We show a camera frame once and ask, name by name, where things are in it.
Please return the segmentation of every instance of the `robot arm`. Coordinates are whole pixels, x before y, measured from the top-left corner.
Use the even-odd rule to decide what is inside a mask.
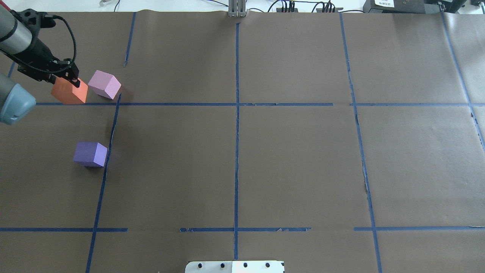
[[[32,9],[20,13],[0,7],[0,51],[19,64],[18,71],[37,81],[55,83],[55,76],[65,78],[79,87],[79,70],[74,63],[76,40],[67,24],[60,16],[37,12]],[[55,19],[62,20],[71,33],[74,57],[59,60],[38,38],[41,28],[52,28]]]
[[[17,13],[0,0],[0,51],[18,63],[18,71],[37,81],[54,84],[56,76],[79,87],[79,70],[74,63],[76,40],[66,20],[32,9]],[[41,28],[52,28],[62,20],[74,45],[72,59],[60,60],[38,38]],[[0,122],[14,124],[35,106],[35,98],[19,84],[0,74]]]

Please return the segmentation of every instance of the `metal bracket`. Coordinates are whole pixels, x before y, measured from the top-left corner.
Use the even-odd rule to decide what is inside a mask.
[[[246,0],[229,0],[229,17],[246,17]]]
[[[185,273],[284,273],[283,261],[190,262]]]

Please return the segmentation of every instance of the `pink cube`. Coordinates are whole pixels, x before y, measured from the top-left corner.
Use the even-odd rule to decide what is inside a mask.
[[[96,70],[89,81],[88,86],[90,86],[96,94],[114,99],[121,87],[121,83],[113,75]]]

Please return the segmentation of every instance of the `table surface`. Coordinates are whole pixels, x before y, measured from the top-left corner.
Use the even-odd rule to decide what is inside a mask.
[[[38,102],[0,128],[0,272],[483,273],[485,17],[60,14],[121,98],[61,105],[0,56]]]

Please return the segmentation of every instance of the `grid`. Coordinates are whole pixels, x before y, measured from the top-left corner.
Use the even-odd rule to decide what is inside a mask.
[[[453,56],[453,62],[456,66],[457,72],[460,77],[460,83],[465,91],[465,96],[467,99],[467,103],[358,103],[356,100],[356,95],[354,91],[354,85],[351,76],[351,64],[349,60],[349,54],[347,50],[347,41],[345,36],[345,29],[344,29],[344,20],[343,16],[340,14],[340,26],[341,26],[341,33],[342,33],[342,41],[343,47],[345,52],[346,58],[346,66],[348,72],[348,80],[349,86],[352,95],[352,103],[349,105],[353,108],[355,122],[356,122],[356,132],[357,138],[359,142],[359,149],[360,149],[360,156],[362,161],[362,171],[365,180],[365,185],[367,188],[367,199],[368,199],[368,206],[369,206],[369,213],[370,213],[370,220],[371,220],[371,227],[355,227],[354,231],[356,232],[372,232],[373,241],[374,241],[374,248],[375,248],[375,256],[376,262],[379,273],[383,272],[382,265],[381,265],[381,254],[379,251],[379,242],[378,242],[378,232],[389,232],[389,231],[433,231],[433,230],[454,230],[454,231],[467,231],[467,230],[477,230],[480,227],[472,227],[472,226],[406,226],[406,227],[397,227],[397,226],[376,226],[374,211],[372,206],[372,195],[371,195],[371,187],[369,178],[367,175],[367,165],[366,165],[366,158],[365,158],[365,147],[362,141],[362,133],[361,133],[361,126],[359,124],[358,119],[358,108],[359,107],[367,107],[367,106],[377,106],[377,107],[403,107],[403,106],[410,106],[410,107],[429,107],[429,106],[458,106],[458,107],[468,107],[472,116],[474,117],[474,125],[477,131],[477,135],[480,139],[482,148],[485,150],[483,136],[481,134],[480,125],[477,121],[476,115],[474,113],[474,106],[484,106],[485,103],[471,103],[470,97],[468,94],[468,90],[463,79],[463,75],[461,69],[458,65],[458,61],[456,59],[453,46],[450,41],[450,37],[448,34],[448,28],[445,22],[445,18],[443,15],[443,25],[446,33],[447,38],[447,45]],[[125,58],[124,65],[126,66],[129,59],[129,49],[131,44],[131,38],[133,35],[133,28],[135,23],[136,13],[133,14],[130,35],[129,35],[129,43],[127,46],[127,54]],[[115,116],[113,120],[113,126],[111,131],[111,139],[108,148],[108,156],[106,162],[106,168],[104,169],[103,174],[103,181],[101,184],[101,190],[99,194],[99,201],[97,205],[97,211],[95,216],[95,223],[93,228],[0,228],[0,232],[91,232],[92,233],[92,240],[91,246],[89,249],[88,261],[86,265],[86,272],[90,272],[90,265],[93,255],[93,250],[96,241],[96,233],[97,232],[128,232],[127,228],[98,228],[98,221],[99,215],[101,211],[102,199],[104,194],[106,176],[108,171],[108,163],[110,159],[111,149],[112,149],[112,140],[115,131],[115,126],[117,122],[117,116],[119,111],[119,106],[225,106],[225,107],[235,107],[236,108],[236,128],[235,128],[235,171],[234,171],[234,227],[189,227],[189,228],[180,228],[180,232],[182,233],[189,233],[189,232],[196,232],[196,233],[203,233],[203,232],[231,232],[234,234],[234,259],[238,259],[238,235],[239,232],[274,232],[274,231],[289,231],[289,232],[306,232],[311,230],[311,227],[239,227],[238,221],[238,214],[239,214],[239,120],[240,120],[240,107],[251,107],[251,106],[333,106],[333,103],[272,103],[272,102],[240,102],[239,98],[239,27],[240,24],[236,24],[236,49],[235,49],[235,58],[236,58],[236,103],[168,103],[168,102],[120,102],[121,95],[118,97],[118,101],[116,103],[86,103],[84,105],[91,105],[91,106],[115,106]],[[9,72],[9,76],[12,74],[14,68],[14,64],[12,64]],[[45,103],[38,103],[38,106],[54,106],[54,105],[61,105],[60,103],[55,102],[45,102]]]

